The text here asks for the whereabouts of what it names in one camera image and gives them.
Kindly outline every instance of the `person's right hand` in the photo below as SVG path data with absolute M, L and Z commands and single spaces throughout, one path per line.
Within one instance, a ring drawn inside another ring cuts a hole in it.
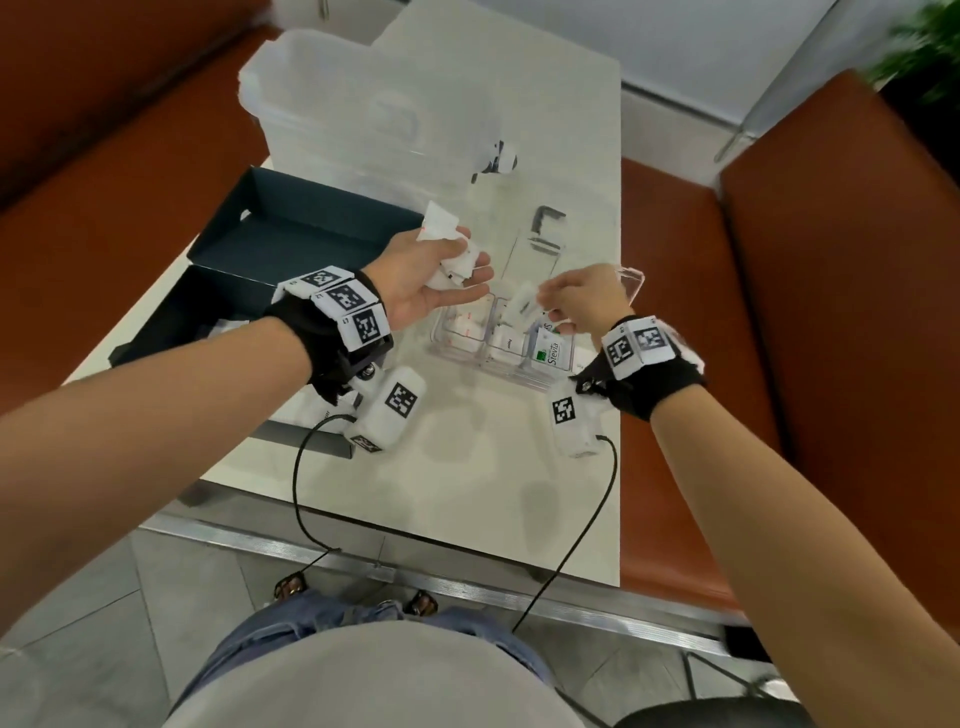
M 616 269 L 606 263 L 567 271 L 546 281 L 537 301 L 550 312 L 550 321 L 570 320 L 560 325 L 560 333 L 588 333 L 594 344 L 616 322 L 634 313 Z

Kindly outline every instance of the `gray floor tile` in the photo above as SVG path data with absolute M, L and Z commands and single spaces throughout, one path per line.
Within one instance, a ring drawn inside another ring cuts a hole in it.
M 736 660 L 732 657 L 706 657 L 707 660 L 737 677 L 753 682 L 761 677 L 776 675 L 774 666 L 767 663 L 756 663 L 752 660 Z M 744 694 L 744 687 L 735 680 L 717 672 L 696 659 L 690 660 L 690 671 L 693 673 L 693 684 L 697 689 L 697 697 L 734 697 Z
M 166 717 L 166 685 L 140 593 L 28 645 L 23 655 L 0 662 L 0 716 L 10 718 L 17 707 L 29 714 L 30 688 L 39 686 L 38 717 L 20 725 L 5 719 L 5 728 L 159 726 Z M 14 659 L 19 679 L 5 679 Z
M 508 618 L 511 627 L 520 614 L 513 613 Z M 634 638 L 613 632 L 534 616 L 527 617 L 516 630 L 516 635 L 538 651 L 561 687 L 571 695 L 578 692 L 618 649 L 636 642 Z
M 253 614 L 236 554 L 147 531 L 131 534 L 170 696 L 176 699 L 229 632 Z
M 680 650 L 627 640 L 571 694 L 610 725 L 641 708 L 688 699 Z
M 238 553 L 240 571 L 247 582 L 247 591 L 254 609 L 262 609 L 274 600 L 274 586 L 284 576 L 298 570 L 301 564 L 255 553 Z M 378 582 L 357 579 L 355 576 L 336 573 L 313 567 L 307 570 L 307 583 L 327 596 L 340 596 L 344 601 L 354 601 L 356 593 L 372 593 L 380 588 Z
M 139 588 L 130 541 L 125 538 L 45 596 L 0 643 L 22 647 Z

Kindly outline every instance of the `clear acrylic organizer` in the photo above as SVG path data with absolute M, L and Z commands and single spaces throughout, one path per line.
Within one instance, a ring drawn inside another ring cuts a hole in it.
M 595 356 L 589 337 L 562 336 L 545 315 L 523 332 L 497 329 L 500 314 L 516 287 L 529 280 L 539 285 L 556 273 L 570 270 L 564 246 L 544 239 L 539 231 L 521 232 L 514 242 L 502 279 L 492 281 L 491 293 L 478 302 L 441 309 L 430 331 L 428 350 L 444 359 L 476 367 L 516 384 L 545 391 L 558 379 L 572 376 Z M 643 274 L 617 268 L 630 302 L 643 285 Z

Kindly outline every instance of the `blue jeans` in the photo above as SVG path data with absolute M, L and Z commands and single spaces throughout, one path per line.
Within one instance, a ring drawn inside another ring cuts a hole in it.
M 483 612 L 452 607 L 433 617 L 410 617 L 403 614 L 398 601 L 384 601 L 375 607 L 355 607 L 332 596 L 323 596 L 314 589 L 307 589 L 283 601 L 274 602 L 241 622 L 240 626 L 217 645 L 200 672 L 183 689 L 183 694 L 170 712 L 173 713 L 194 692 L 235 667 L 287 644 L 298 642 L 304 637 L 350 624 L 400 619 L 417 619 L 424 624 L 486 640 L 536 674 L 547 685 L 554 685 L 553 675 L 542 657 Z

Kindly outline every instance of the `hand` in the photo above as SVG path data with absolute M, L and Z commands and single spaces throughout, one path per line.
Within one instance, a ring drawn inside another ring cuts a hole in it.
M 570 320 L 560 324 L 560 333 L 588 333 L 594 345 L 616 322 L 634 313 L 616 270 L 605 263 L 546 281 L 537 301 L 550 312 L 550 321 Z
M 469 228 L 457 231 L 470 236 Z M 435 291 L 424 284 L 430 280 L 441 260 L 456 257 L 467 249 L 467 241 L 418 240 L 420 231 L 399 232 L 391 238 L 380 257 L 364 268 L 376 286 L 387 309 L 387 319 L 393 331 L 414 324 L 434 308 L 459 305 L 482 299 L 490 293 L 486 281 L 493 278 L 490 256 L 481 253 L 473 275 L 464 281 L 464 288 L 450 291 Z

